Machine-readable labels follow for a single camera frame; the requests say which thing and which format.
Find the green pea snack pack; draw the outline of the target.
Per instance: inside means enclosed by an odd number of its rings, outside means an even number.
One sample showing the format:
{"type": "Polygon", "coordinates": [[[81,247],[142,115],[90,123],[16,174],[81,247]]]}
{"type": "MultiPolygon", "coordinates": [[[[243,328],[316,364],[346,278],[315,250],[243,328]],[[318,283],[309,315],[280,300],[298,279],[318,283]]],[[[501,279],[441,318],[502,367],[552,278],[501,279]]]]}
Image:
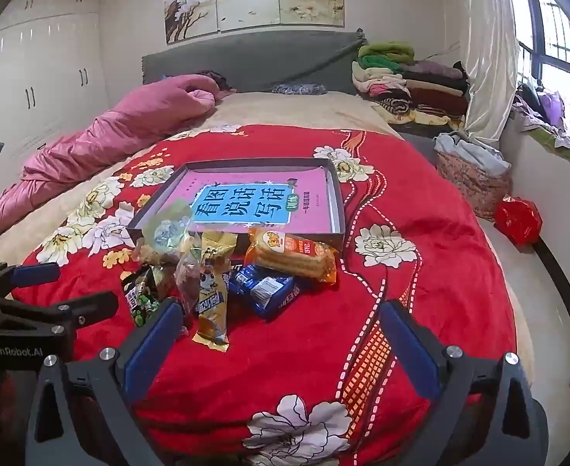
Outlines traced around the green pea snack pack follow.
{"type": "Polygon", "coordinates": [[[159,291],[151,267],[143,265],[126,276],[122,280],[122,290],[133,324],[144,326],[160,307],[159,291]]]}

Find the light green pastry pack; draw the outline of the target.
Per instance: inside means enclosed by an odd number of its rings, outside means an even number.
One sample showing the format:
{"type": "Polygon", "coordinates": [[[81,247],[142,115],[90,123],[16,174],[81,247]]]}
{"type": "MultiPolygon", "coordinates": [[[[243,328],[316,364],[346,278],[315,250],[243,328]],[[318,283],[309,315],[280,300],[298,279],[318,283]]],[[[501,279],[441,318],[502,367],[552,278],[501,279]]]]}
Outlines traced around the light green pastry pack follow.
{"type": "Polygon", "coordinates": [[[193,219],[190,204],[184,199],[158,210],[141,228],[144,241],[160,254],[175,254],[193,219]]]}

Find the clear red label snack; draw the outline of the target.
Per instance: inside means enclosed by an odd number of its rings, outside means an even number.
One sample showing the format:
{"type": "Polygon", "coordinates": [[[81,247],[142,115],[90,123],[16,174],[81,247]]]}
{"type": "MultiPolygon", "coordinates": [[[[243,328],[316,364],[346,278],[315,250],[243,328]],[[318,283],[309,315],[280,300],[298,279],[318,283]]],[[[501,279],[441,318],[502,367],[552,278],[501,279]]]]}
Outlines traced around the clear red label snack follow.
{"type": "Polygon", "coordinates": [[[199,301],[201,275],[201,248],[192,246],[180,255],[174,272],[174,281],[176,281],[180,301],[186,315],[191,315],[196,309],[196,303],[199,301]]]}

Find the yellow cartoon snack bar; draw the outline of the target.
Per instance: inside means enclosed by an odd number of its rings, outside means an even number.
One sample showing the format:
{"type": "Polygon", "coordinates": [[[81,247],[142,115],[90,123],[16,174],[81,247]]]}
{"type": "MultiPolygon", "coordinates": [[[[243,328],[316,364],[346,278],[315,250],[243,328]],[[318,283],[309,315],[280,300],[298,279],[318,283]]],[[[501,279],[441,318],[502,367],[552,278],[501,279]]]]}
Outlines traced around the yellow cartoon snack bar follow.
{"type": "Polygon", "coordinates": [[[199,300],[196,303],[199,325],[192,340],[211,350],[226,352],[228,287],[225,276],[238,243],[236,233],[204,231],[201,238],[199,300]]]}

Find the blue cookie snack pack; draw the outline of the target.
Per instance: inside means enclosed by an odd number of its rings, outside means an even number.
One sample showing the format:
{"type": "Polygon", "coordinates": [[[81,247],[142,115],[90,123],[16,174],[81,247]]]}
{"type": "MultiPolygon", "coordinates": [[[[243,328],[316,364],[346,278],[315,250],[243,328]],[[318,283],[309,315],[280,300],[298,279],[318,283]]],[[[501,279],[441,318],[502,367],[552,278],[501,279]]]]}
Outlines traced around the blue cookie snack pack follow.
{"type": "Polygon", "coordinates": [[[235,267],[229,273],[227,286],[263,320],[271,320],[301,294],[294,276],[254,264],[235,267]]]}

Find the orange bread snack pack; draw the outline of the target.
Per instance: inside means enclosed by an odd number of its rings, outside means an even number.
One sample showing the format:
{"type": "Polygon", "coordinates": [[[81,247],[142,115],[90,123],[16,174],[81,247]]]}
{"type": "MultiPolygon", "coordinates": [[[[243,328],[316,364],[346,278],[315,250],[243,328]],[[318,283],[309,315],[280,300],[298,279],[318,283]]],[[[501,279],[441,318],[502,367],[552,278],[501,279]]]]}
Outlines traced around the orange bread snack pack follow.
{"type": "Polygon", "coordinates": [[[271,228],[249,230],[249,247],[244,264],[254,264],[291,276],[337,283],[338,255],[331,246],[271,228]]]}

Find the clear crispy cake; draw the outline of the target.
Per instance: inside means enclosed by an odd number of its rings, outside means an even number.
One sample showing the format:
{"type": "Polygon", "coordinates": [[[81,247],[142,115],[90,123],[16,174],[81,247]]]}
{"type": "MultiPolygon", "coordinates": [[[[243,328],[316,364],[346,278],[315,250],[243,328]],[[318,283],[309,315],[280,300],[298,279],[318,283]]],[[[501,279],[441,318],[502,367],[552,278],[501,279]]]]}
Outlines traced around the clear crispy cake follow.
{"type": "Polygon", "coordinates": [[[161,299],[168,297],[180,298],[176,281],[174,281],[174,272],[176,271],[180,255],[188,251],[192,246],[201,248],[200,238],[195,233],[184,236],[180,243],[179,251],[175,254],[160,254],[147,245],[144,238],[140,238],[137,241],[137,247],[133,249],[131,258],[133,261],[151,267],[155,277],[155,285],[158,288],[161,299]]]}

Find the red plastic bag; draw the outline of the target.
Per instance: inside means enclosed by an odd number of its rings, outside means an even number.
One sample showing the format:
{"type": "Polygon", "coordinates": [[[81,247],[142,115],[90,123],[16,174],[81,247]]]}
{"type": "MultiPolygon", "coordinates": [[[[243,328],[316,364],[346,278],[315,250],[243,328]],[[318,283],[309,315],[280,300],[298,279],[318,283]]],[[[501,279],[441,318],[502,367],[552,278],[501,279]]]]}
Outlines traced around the red plastic bag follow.
{"type": "Polygon", "coordinates": [[[532,201],[506,195],[497,205],[494,227],[516,247],[538,241],[543,219],[532,201]]]}

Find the white wardrobe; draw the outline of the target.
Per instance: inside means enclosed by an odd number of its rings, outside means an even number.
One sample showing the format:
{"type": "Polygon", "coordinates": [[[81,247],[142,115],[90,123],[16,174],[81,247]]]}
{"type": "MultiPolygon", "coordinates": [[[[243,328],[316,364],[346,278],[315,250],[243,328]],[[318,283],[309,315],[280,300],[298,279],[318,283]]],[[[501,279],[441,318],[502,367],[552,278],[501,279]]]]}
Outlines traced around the white wardrobe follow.
{"type": "Polygon", "coordinates": [[[0,16],[0,192],[36,150],[108,107],[99,0],[11,0],[0,16]]]}

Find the floral basket with clothes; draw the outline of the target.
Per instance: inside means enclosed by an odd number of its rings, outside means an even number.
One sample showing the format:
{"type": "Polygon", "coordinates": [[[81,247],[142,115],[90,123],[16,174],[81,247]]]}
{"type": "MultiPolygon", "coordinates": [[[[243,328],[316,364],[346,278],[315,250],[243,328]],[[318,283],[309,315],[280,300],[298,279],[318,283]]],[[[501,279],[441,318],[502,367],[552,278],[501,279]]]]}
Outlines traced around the floral basket with clothes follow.
{"type": "Polygon", "coordinates": [[[494,219],[495,210],[513,184],[511,164],[499,150],[457,134],[440,134],[434,138],[433,149],[438,156],[438,173],[458,188],[478,217],[494,219]]]}

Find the clothes on window sill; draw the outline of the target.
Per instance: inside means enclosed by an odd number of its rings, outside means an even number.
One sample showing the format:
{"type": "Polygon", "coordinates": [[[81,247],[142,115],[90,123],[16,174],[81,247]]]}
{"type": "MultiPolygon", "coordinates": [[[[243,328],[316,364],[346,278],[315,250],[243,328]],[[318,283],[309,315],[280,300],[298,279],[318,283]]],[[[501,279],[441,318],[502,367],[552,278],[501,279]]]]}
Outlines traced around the clothes on window sill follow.
{"type": "Polygon", "coordinates": [[[536,90],[530,83],[520,82],[509,120],[516,132],[532,136],[550,154],[570,163],[570,128],[565,120],[565,104],[558,92],[536,90]]]}

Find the grey headboard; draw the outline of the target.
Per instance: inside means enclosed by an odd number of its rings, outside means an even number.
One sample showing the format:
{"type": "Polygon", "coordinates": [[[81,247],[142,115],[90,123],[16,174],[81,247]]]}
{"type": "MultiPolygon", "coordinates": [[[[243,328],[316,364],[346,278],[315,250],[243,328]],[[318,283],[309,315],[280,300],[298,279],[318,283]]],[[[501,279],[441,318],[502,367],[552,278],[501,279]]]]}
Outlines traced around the grey headboard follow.
{"type": "Polygon", "coordinates": [[[268,93],[278,84],[321,84],[354,95],[351,64],[366,43],[350,31],[259,31],[213,38],[142,58],[143,82],[215,71],[240,93],[268,93]]]}

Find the dark patterned pillow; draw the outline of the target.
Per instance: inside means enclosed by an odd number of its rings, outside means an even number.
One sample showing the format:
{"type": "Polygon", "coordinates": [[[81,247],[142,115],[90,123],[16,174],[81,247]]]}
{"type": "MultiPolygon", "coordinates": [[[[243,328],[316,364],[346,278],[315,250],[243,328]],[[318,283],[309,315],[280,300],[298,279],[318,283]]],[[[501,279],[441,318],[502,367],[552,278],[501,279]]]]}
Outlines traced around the dark patterned pillow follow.
{"type": "Polygon", "coordinates": [[[326,95],[328,90],[318,83],[280,83],[273,86],[271,92],[286,96],[322,96],[326,95]]]}

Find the stack of folded clothes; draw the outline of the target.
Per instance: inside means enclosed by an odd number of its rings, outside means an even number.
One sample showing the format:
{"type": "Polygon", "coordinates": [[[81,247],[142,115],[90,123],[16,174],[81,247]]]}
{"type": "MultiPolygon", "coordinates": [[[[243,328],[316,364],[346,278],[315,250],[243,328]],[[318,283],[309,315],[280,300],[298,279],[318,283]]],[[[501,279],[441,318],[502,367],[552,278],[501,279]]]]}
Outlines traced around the stack of folded clothes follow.
{"type": "Polygon", "coordinates": [[[415,59],[406,43],[371,43],[358,50],[351,80],[358,94],[391,125],[464,126],[470,82],[461,63],[447,66],[415,59]]]}

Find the cream curtain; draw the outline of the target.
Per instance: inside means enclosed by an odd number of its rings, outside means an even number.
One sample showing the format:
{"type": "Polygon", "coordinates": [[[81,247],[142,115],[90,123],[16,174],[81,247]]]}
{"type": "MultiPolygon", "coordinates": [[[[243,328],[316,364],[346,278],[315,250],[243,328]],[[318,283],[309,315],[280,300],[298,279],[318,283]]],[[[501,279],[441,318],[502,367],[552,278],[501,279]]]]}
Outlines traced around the cream curtain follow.
{"type": "Polygon", "coordinates": [[[518,39],[511,0],[464,0],[461,47],[470,80],[465,130],[500,141],[518,82],[518,39]]]}

